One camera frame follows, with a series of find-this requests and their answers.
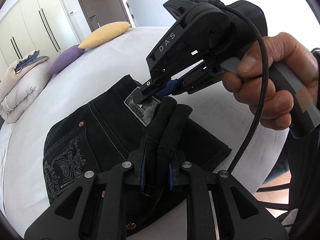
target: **fingernail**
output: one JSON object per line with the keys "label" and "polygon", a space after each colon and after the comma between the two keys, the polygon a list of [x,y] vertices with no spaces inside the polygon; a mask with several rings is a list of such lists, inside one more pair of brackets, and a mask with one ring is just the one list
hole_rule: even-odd
{"label": "fingernail", "polygon": [[291,107],[291,103],[289,98],[286,95],[280,95],[276,99],[275,109],[278,112],[283,112],[288,110]]}
{"label": "fingernail", "polygon": [[249,73],[254,66],[256,65],[257,60],[252,56],[246,56],[242,59],[241,63],[239,64],[238,70],[241,70],[243,72]]}

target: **gripper handle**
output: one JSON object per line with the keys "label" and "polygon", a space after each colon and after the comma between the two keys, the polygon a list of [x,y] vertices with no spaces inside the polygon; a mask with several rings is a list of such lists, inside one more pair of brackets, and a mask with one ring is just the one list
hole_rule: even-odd
{"label": "gripper handle", "polygon": [[[232,57],[223,63],[220,68],[223,72],[230,71],[238,75],[237,67],[240,60]],[[300,79],[283,62],[274,62],[269,68],[269,78],[273,81],[276,91],[289,91],[294,100],[293,108],[290,111],[291,125],[290,132],[294,138],[300,138],[311,132],[320,124],[320,111],[313,103],[313,98]]]}

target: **white bedsheet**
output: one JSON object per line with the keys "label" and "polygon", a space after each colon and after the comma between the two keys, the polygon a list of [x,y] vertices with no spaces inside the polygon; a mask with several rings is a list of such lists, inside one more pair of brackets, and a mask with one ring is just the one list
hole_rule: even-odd
{"label": "white bedsheet", "polygon": [[[6,217],[23,236],[28,226],[49,206],[42,168],[43,147],[50,128],[97,97],[124,75],[139,82],[149,79],[146,56],[168,28],[132,28],[96,49],[53,77],[37,100],[16,122],[4,169]],[[253,115],[235,101],[221,83],[176,99],[193,107],[191,118],[232,149],[219,168],[227,168],[240,147]],[[234,175],[250,192],[264,181],[283,147],[288,131],[259,126]],[[186,239],[186,212],[182,203],[130,239]]]}
{"label": "white bedsheet", "polygon": [[8,146],[14,123],[4,123],[0,130],[0,210],[5,215],[3,205],[4,164],[7,159]]}

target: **black cable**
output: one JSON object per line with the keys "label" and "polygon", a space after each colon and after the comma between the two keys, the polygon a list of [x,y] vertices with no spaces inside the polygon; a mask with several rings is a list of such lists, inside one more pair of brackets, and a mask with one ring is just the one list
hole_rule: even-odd
{"label": "black cable", "polygon": [[228,172],[231,173],[233,169],[235,168],[236,164],[240,160],[241,156],[243,155],[245,149],[249,145],[258,125],[261,119],[262,111],[264,108],[264,104],[266,101],[266,94],[267,94],[267,88],[268,88],[268,79],[269,79],[269,68],[268,68],[268,54],[267,54],[267,49],[264,44],[263,38],[261,36],[261,33],[259,32],[258,28],[253,24],[253,22],[248,19],[245,15],[242,13],[234,10],[233,8],[230,8],[228,6],[225,6],[222,2],[219,0],[210,0],[210,3],[215,5],[221,10],[228,11],[236,16],[238,16],[240,19],[242,19],[247,25],[249,25],[252,30],[254,31],[255,35],[257,36],[257,40],[260,46],[261,50],[261,58],[262,58],[262,85],[261,85],[261,92],[260,92],[260,98],[259,98],[259,103],[258,103],[258,108],[257,112],[254,115],[254,119],[252,121],[252,124],[250,126],[250,129],[247,133],[247,136],[245,137],[242,145],[240,146],[238,152],[236,153],[236,156],[233,158],[229,168]]}
{"label": "black cable", "polygon": [[259,202],[265,208],[285,210],[285,211],[289,210],[289,204],[272,203],[272,202],[265,202],[265,201],[259,201]]}
{"label": "black cable", "polygon": [[271,186],[271,187],[260,187],[260,188],[258,188],[258,190],[256,191],[256,193],[258,193],[258,192],[270,192],[270,191],[284,190],[284,189],[288,189],[289,187],[290,187],[290,183],[281,184],[281,185],[276,185],[276,186]]}

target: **folded comforter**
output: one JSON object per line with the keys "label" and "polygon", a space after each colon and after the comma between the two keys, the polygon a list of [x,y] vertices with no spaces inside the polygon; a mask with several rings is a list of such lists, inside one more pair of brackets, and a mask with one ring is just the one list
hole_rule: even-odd
{"label": "folded comforter", "polygon": [[15,72],[12,64],[0,82],[0,115],[6,123],[16,122],[36,100],[47,85],[51,74],[49,57],[40,57],[34,63]]}

